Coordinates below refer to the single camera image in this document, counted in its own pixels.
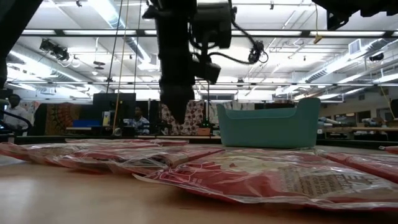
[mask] storage bin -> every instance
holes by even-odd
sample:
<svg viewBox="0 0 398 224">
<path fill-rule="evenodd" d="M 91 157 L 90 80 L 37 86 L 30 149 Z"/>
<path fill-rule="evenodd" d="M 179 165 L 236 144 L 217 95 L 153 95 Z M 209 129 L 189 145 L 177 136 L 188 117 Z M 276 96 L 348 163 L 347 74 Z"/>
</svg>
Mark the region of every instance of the storage bin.
<svg viewBox="0 0 398 224">
<path fill-rule="evenodd" d="M 236 111 L 217 105 L 221 142 L 240 147 L 313 147 L 319 108 L 318 98 L 304 98 L 296 108 Z"/>
</svg>

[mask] man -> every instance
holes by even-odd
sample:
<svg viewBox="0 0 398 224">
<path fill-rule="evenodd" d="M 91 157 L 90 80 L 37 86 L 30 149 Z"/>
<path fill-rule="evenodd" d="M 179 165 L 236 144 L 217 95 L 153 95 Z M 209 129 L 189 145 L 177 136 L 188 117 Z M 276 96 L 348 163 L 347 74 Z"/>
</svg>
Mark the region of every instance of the man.
<svg viewBox="0 0 398 224">
<path fill-rule="evenodd" d="M 142 116 L 142 110 L 138 106 L 132 120 L 132 126 L 135 127 L 137 134 L 149 134 L 149 121 Z"/>
<path fill-rule="evenodd" d="M 21 98 L 17 94 L 11 94 L 8 97 L 8 102 L 9 106 L 6 109 L 6 112 L 12 113 L 14 115 L 23 117 L 27 119 L 27 111 L 19 106 L 19 103 L 21 102 Z M 10 127 L 18 130 L 22 130 L 28 127 L 27 123 L 25 121 L 22 121 L 20 119 L 17 119 L 12 116 L 4 115 L 3 121 L 8 124 Z"/>
</svg>

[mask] duct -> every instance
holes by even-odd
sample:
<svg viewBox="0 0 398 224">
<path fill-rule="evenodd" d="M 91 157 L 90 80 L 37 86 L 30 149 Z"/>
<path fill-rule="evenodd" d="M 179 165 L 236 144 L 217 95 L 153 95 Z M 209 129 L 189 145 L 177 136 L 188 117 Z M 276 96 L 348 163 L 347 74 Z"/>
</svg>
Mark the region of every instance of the duct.
<svg viewBox="0 0 398 224">
<path fill-rule="evenodd" d="M 311 72 L 308 72 L 307 75 L 299 81 L 299 83 L 310 83 L 318 78 L 324 77 L 325 75 L 329 75 L 339 69 L 342 69 L 348 65 L 351 65 L 352 63 L 357 62 L 362 58 L 374 55 L 382 48 L 395 41 L 396 39 L 377 39 L 368 43 L 364 47 L 361 47 L 361 50 L 358 53 L 350 54 L 349 51 L 342 53 L 339 56 L 327 61 L 326 64 L 322 65 L 321 67 L 318 67 Z M 283 95 L 286 93 L 290 93 L 297 88 L 297 86 L 289 86 L 277 91 L 277 93 Z"/>
<path fill-rule="evenodd" d="M 74 72 L 73 70 L 69 68 L 62 67 L 59 65 L 57 62 L 54 62 L 53 60 L 50 60 L 46 57 L 43 57 L 42 55 L 29 50 L 19 44 L 16 44 L 12 50 L 10 51 L 10 54 L 18 57 L 20 60 L 25 61 L 25 63 L 37 63 L 37 70 L 40 70 L 41 72 L 48 73 L 50 74 L 57 74 L 60 80 L 66 80 L 68 78 L 69 80 L 73 80 L 74 82 L 92 82 L 91 79 L 80 75 L 77 72 Z M 106 91 L 106 88 L 103 86 L 96 86 L 97 89 Z"/>
<path fill-rule="evenodd" d="M 359 73 L 359 74 L 352 75 L 352 76 L 350 76 L 350 77 L 348 77 L 348 78 L 345 78 L 345 79 L 343 79 L 343 80 L 338 81 L 337 83 L 352 82 L 352 81 L 354 81 L 355 79 L 361 78 L 361 77 L 363 77 L 363 76 L 365 76 L 365 75 L 369 75 L 370 73 L 375 73 L 375 72 L 377 72 L 378 70 L 383 70 L 383 69 L 392 67 L 393 65 L 395 65 L 395 64 L 397 64 L 397 63 L 398 63 L 398 58 L 397 58 L 397 59 L 394 59 L 394 60 L 391 60 L 390 62 L 383 63 L 383 64 L 380 65 L 380 66 L 377 66 L 377 67 L 374 67 L 374 68 L 370 68 L 370 69 L 368 69 L 368 70 L 366 70 L 366 71 L 363 71 L 363 72 L 361 72 L 361 73 Z M 318 91 L 315 91 L 315 92 L 313 92 L 313 93 L 311 93 L 311 94 L 302 94 L 302 95 L 300 95 L 300 96 L 296 96 L 294 99 L 295 99 L 295 100 L 300 100 L 300 99 L 305 98 L 305 97 L 316 96 L 316 95 L 318 95 L 318 94 L 320 94 L 320 93 L 321 93 L 321 92 L 318 90 Z"/>
<path fill-rule="evenodd" d="M 93 7 L 98 14 L 108 23 L 112 29 L 124 30 L 126 28 L 125 21 L 120 18 L 116 10 L 116 6 L 112 0 L 89 0 L 90 6 Z M 140 62 L 150 63 L 150 57 L 145 50 L 137 43 L 133 37 L 123 38 L 131 50 L 138 56 Z"/>
</svg>

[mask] plastic bag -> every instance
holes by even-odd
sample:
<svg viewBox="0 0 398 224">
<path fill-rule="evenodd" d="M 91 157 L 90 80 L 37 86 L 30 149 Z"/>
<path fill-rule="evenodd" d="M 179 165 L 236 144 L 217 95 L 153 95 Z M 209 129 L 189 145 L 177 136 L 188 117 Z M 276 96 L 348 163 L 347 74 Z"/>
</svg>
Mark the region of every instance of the plastic bag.
<svg viewBox="0 0 398 224">
<path fill-rule="evenodd" d="M 54 159 L 63 166 L 91 172 L 147 175 L 222 150 L 221 147 L 205 146 L 83 150 Z"/>
<path fill-rule="evenodd" d="M 259 149 L 226 151 L 138 179 L 241 203 L 325 210 L 397 210 L 398 185 L 322 157 Z"/>
<path fill-rule="evenodd" d="M 398 184 L 398 155 L 318 151 L 318 155 Z"/>
<path fill-rule="evenodd" d="M 67 143 L 83 143 L 83 142 L 134 142 L 134 143 L 153 143 L 160 146 L 185 146 L 189 142 L 185 140 L 168 140 L 168 139 L 66 139 Z"/>
<path fill-rule="evenodd" d="M 159 145 L 154 143 L 130 142 L 55 143 L 18 146 L 12 143 L 4 142 L 0 144 L 0 154 L 24 161 L 37 162 L 39 164 L 59 165 L 52 159 L 54 156 L 68 155 L 84 149 L 134 149 L 158 146 Z"/>
</svg>

